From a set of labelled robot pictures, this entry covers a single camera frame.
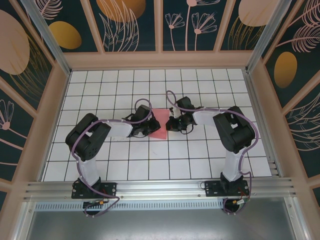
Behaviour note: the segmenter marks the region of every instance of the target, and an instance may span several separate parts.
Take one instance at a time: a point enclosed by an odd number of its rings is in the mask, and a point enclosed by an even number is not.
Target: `pink towel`
[[[160,123],[161,128],[149,135],[150,138],[155,139],[167,139],[167,129],[166,123],[169,120],[170,110],[164,108],[154,108],[152,112],[155,116],[155,119]]]

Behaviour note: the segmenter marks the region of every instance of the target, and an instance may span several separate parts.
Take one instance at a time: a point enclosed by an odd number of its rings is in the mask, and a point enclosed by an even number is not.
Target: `gray metal surface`
[[[35,212],[28,240],[295,240],[285,202],[252,199],[233,216],[221,209]]]

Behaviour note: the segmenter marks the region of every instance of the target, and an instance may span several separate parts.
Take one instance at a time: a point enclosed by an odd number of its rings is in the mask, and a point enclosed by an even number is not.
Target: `leaf drawing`
[[[124,2],[123,12],[115,0],[109,2],[111,4],[100,1],[104,12],[109,16],[99,13],[104,26],[104,49],[107,52],[135,51],[139,44],[139,26],[134,12],[128,9]]]
[[[53,20],[63,8],[61,0],[35,0],[35,4],[42,17],[47,20]]]

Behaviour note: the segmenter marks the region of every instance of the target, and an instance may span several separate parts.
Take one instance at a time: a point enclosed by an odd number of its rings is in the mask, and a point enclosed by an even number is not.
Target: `white tile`
[[[245,81],[237,80],[237,81],[230,81],[232,92],[233,93],[247,93],[247,86]]]
[[[251,101],[248,93],[234,93],[235,104],[238,107],[251,107]]]
[[[208,140],[208,151],[210,158],[225,158],[226,149],[223,146],[221,140]]]
[[[48,163],[46,168],[44,181],[64,181],[67,171],[67,161],[52,161]]]
[[[197,81],[195,69],[181,69],[182,81]]]
[[[74,126],[58,126],[54,138],[55,143],[65,143],[67,135],[74,129]]]
[[[149,95],[133,95],[133,98],[132,98],[132,108],[133,109],[135,108],[135,104],[139,99],[149,100]],[[149,106],[149,103],[145,100],[141,100],[136,104],[136,108],[138,108],[140,105]]]
[[[187,141],[169,141],[170,159],[187,159],[188,157]]]
[[[150,70],[150,81],[165,81],[166,73],[164,69]]]
[[[167,108],[166,95],[165,94],[156,94],[150,95],[150,102],[152,107],[155,109],[165,109]]]
[[[218,93],[217,95],[219,107],[233,107],[235,105],[232,93]]]
[[[150,82],[150,94],[166,94],[166,83],[164,81]]]
[[[220,139],[218,130],[215,126],[206,125],[204,128],[207,140]]]
[[[75,181],[79,178],[79,173],[77,169],[77,163],[75,161],[70,161],[65,174],[65,181]]]
[[[118,82],[133,82],[134,71],[133,70],[120,70],[118,75]]]
[[[180,69],[167,69],[165,70],[166,81],[181,81]]]
[[[116,94],[118,95],[132,95],[133,94],[133,82],[118,82],[116,87]]]
[[[129,142],[111,142],[109,160],[128,160]]]
[[[206,139],[205,126],[204,125],[193,126],[193,131],[188,133],[187,136],[188,136],[188,140],[205,140]]]
[[[265,157],[266,156],[265,148],[261,139],[259,139],[257,144],[248,151],[248,155],[249,157]]]
[[[229,81],[216,81],[214,85],[216,92],[219,94],[232,93]]]
[[[149,82],[134,82],[133,94],[149,94]]]
[[[179,131],[168,131],[168,139],[170,140],[187,140],[187,135],[181,134]]]
[[[67,96],[82,96],[84,93],[84,83],[70,83],[66,92]]]
[[[96,115],[96,110],[95,109],[93,109],[93,110],[80,110],[76,123],[78,124],[84,118],[84,116],[87,114]]]
[[[99,96],[83,96],[81,100],[81,110],[96,110]]]
[[[211,71],[214,80],[229,80],[226,69],[212,69]]]
[[[151,141],[149,159],[168,159],[168,141]]]
[[[116,95],[117,83],[116,82],[103,82],[101,84],[99,95]]]
[[[115,109],[114,110],[114,119],[126,118],[131,114],[131,109]]]
[[[208,148],[205,140],[188,141],[189,158],[202,159],[208,157]]]
[[[214,81],[199,81],[199,90],[201,94],[214,94],[216,93]]]
[[[130,160],[149,159],[149,143],[147,141],[130,142]]]
[[[149,82],[149,70],[134,70],[135,82]]]
[[[82,96],[66,96],[63,110],[79,110]]]
[[[188,159],[170,160],[170,179],[190,179]]]
[[[166,180],[169,179],[169,160],[150,160],[149,179]]]
[[[107,180],[108,161],[96,161],[95,164],[101,181]]]
[[[100,85],[101,85],[100,82],[86,83],[84,86],[83,95],[84,96],[99,95]]]
[[[182,91],[184,94],[198,94],[199,87],[197,81],[183,81]]]
[[[213,80],[211,69],[197,69],[196,75],[198,80]]]
[[[201,105],[206,108],[217,108],[219,106],[217,94],[215,93],[200,94],[200,97],[201,97]]]
[[[128,161],[109,161],[107,170],[107,181],[127,180]]]
[[[171,94],[168,94],[168,96],[169,96],[169,99],[171,100],[171,102],[175,103],[175,98],[174,98],[174,96],[172,96]],[[182,99],[182,98],[183,98],[183,95],[182,95],[182,94],[175,94],[175,97],[176,97],[176,100],[179,100],[179,99]],[[171,105],[171,103],[168,101],[168,99],[166,100],[166,105],[167,105],[168,109],[172,107],[172,105]]]
[[[244,75],[241,69],[228,69],[228,75],[230,80],[243,80]]]
[[[166,90],[170,90],[175,94],[182,94],[182,84],[181,81],[167,81]]]
[[[248,119],[255,122],[256,117],[255,113],[252,107],[240,107],[240,110],[242,111],[243,115],[245,115]]]
[[[98,109],[114,109],[116,96],[99,96]]]
[[[50,162],[68,161],[70,150],[65,143],[54,143],[50,154]]]
[[[266,157],[250,157],[254,177],[271,177],[271,171]]]
[[[98,154],[95,156],[95,159],[107,161],[109,159],[109,150],[110,150],[110,142],[104,142]]]
[[[195,108],[200,107],[201,106],[201,101],[200,101],[200,94],[184,94],[184,96],[188,97],[192,103],[192,105],[194,105]]]
[[[114,110],[97,110],[96,116],[99,119],[113,119],[114,118]]]
[[[148,180],[149,161],[129,161],[128,180]]]
[[[209,159],[190,159],[190,171],[192,179],[210,179]]]
[[[85,83],[87,78],[87,71],[73,71],[70,83]]]
[[[132,95],[115,96],[115,109],[131,109]]]
[[[118,71],[117,70],[108,70],[103,71],[102,82],[116,82],[118,80]]]
[[[103,71],[88,71],[86,83],[101,83]]]
[[[78,110],[61,111],[59,126],[76,125],[78,113]]]
[[[221,172],[225,166],[225,158],[210,158],[210,167],[213,179],[220,178]]]

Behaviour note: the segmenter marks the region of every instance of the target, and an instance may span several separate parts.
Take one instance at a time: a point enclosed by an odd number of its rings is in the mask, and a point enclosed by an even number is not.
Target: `purple cable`
[[[145,98],[141,98],[141,99],[139,99],[138,101],[135,102],[135,105],[134,105],[134,106],[136,107],[137,103],[140,102],[140,101],[142,101],[142,100],[147,101],[147,102],[149,103],[149,108],[150,108],[150,112],[148,113],[148,115],[147,115],[144,119],[142,119],[142,120],[140,120],[140,121],[126,121],[126,120],[119,120],[119,119],[101,119],[101,120],[97,120],[97,121],[93,122],[90,126],[88,126],[88,127],[80,134],[80,136],[77,138],[77,140],[75,141],[75,143],[74,143],[74,145],[73,145],[73,147],[72,147],[72,149],[71,149],[71,155],[72,155],[72,156],[75,158],[75,160],[76,160],[76,168],[77,168],[78,173],[79,173],[79,175],[80,175],[81,181],[82,181],[91,191],[93,191],[94,193],[99,194],[99,195],[101,195],[101,196],[103,196],[103,197],[110,198],[110,199],[116,199],[116,201],[115,201],[114,203],[112,203],[107,209],[105,209],[105,210],[103,210],[103,211],[100,211],[100,212],[98,212],[98,213],[95,214],[95,215],[89,215],[89,214],[87,213],[87,209],[88,209],[89,207],[91,207],[92,204],[91,204],[91,205],[88,205],[88,206],[84,209],[84,213],[85,213],[85,215],[86,215],[87,217],[94,218],[94,217],[99,217],[99,216],[105,214],[110,208],[112,208],[117,202],[119,202],[120,198],[119,198],[118,196],[113,196],[113,195],[109,195],[109,194],[105,194],[105,193],[99,192],[99,191],[95,190],[94,188],[92,188],[92,187],[88,184],[87,180],[86,180],[86,179],[83,177],[83,175],[82,175],[82,172],[81,172],[81,169],[80,169],[80,165],[79,165],[79,157],[75,154],[76,146],[78,145],[80,139],[87,133],[87,131],[90,130],[94,125],[96,125],[96,124],[98,124],[98,123],[105,123],[105,122],[109,123],[109,122],[110,122],[110,123],[140,124],[140,123],[144,122],[145,120],[147,120],[147,119],[151,116],[151,113],[152,113],[152,104],[151,104],[151,102],[150,102],[149,100],[145,99]]]
[[[174,97],[174,103],[169,99],[169,96],[168,96],[168,93],[171,93]],[[254,129],[254,132],[255,132],[255,141],[254,143],[249,146],[248,148],[246,148],[242,154],[241,154],[241,157],[240,157],[240,160],[239,160],[239,164],[238,164],[238,171],[240,174],[242,175],[249,175],[249,183],[250,183],[250,186],[249,186],[249,196],[248,196],[248,199],[250,199],[250,196],[251,196],[251,190],[252,190],[252,174],[250,171],[248,172],[242,172],[241,170],[241,166],[242,166],[242,161],[244,159],[244,156],[245,156],[245,153],[248,152],[250,149],[252,149],[257,143],[258,143],[258,140],[259,140],[259,132],[258,132],[258,129],[256,128],[256,126],[254,125],[254,123],[252,121],[249,120],[249,118],[247,118],[246,116],[238,113],[238,112],[235,112],[235,111],[231,111],[231,110],[227,110],[227,109],[218,109],[218,108],[199,108],[199,109],[186,109],[186,108],[182,108],[182,107],[179,107],[176,105],[176,102],[177,102],[177,98],[176,98],[176,95],[173,91],[170,91],[170,90],[167,90],[165,92],[165,96],[166,96],[166,99],[168,100],[169,103],[171,103],[172,106],[174,106],[175,108],[179,109],[179,110],[182,110],[184,112],[201,112],[201,111],[210,111],[210,112],[222,112],[222,113],[230,113],[230,114],[234,114],[234,115],[237,115],[241,118],[243,118],[244,120],[246,120],[250,125],[251,127]],[[235,212],[231,212],[229,211],[228,209],[226,209],[226,201],[228,200],[228,198],[225,198],[223,200],[223,208],[222,210],[226,213],[226,214],[236,214]],[[237,211],[237,213],[240,213],[241,211],[243,211],[243,209],[245,208],[247,204],[245,203],[244,206],[239,210]]]

